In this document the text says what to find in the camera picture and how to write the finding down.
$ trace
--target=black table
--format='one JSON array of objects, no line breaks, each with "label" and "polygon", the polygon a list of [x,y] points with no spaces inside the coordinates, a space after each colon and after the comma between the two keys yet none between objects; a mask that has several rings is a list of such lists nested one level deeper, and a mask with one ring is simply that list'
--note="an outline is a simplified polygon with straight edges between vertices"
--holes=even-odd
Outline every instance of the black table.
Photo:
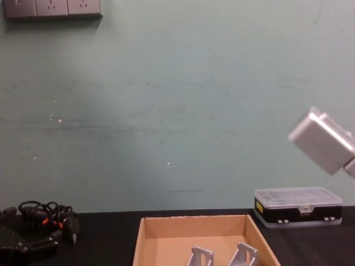
[{"label": "black table", "polygon": [[[88,213],[80,215],[75,247],[61,243],[55,257],[32,266],[131,266],[143,217],[251,214],[250,209]],[[355,207],[343,208],[340,226],[267,229],[254,217],[283,266],[355,266]]]}]

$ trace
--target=power outlet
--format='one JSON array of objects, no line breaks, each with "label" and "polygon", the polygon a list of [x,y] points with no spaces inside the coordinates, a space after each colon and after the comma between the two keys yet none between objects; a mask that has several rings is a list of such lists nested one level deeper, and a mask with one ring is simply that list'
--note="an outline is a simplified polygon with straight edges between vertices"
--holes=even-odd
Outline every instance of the power outlet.
[{"label": "power outlet", "polygon": [[3,0],[7,18],[29,18],[36,16],[34,0]]},{"label": "power outlet", "polygon": [[69,15],[101,15],[100,0],[68,0]]},{"label": "power outlet", "polygon": [[67,0],[35,0],[35,8],[37,11],[37,17],[68,15]]}]

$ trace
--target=light teal wall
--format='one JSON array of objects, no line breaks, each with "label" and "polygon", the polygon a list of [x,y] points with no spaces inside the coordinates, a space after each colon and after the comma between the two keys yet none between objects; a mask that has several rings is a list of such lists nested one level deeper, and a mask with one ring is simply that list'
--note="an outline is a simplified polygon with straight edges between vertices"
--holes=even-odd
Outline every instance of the light teal wall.
[{"label": "light teal wall", "polygon": [[354,0],[102,10],[0,19],[0,209],[252,207],[255,189],[285,186],[355,204],[354,179],[327,176],[287,140],[311,105],[355,129]]}]

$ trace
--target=yellow label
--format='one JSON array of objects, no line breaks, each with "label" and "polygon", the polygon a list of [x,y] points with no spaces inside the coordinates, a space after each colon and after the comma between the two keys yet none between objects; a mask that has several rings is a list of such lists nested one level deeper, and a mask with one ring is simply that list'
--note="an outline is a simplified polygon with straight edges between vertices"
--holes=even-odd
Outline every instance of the yellow label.
[{"label": "yellow label", "polygon": [[262,205],[259,203],[259,201],[256,201],[256,207],[262,213],[263,209],[262,209]]}]

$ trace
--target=cardboard box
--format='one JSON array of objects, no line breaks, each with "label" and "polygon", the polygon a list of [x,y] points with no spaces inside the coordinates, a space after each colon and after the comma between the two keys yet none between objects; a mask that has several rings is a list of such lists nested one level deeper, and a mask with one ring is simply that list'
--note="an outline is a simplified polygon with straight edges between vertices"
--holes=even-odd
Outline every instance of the cardboard box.
[{"label": "cardboard box", "polygon": [[133,266],[186,266],[194,245],[228,266],[238,242],[258,249],[259,266],[281,266],[249,215],[143,218]]}]

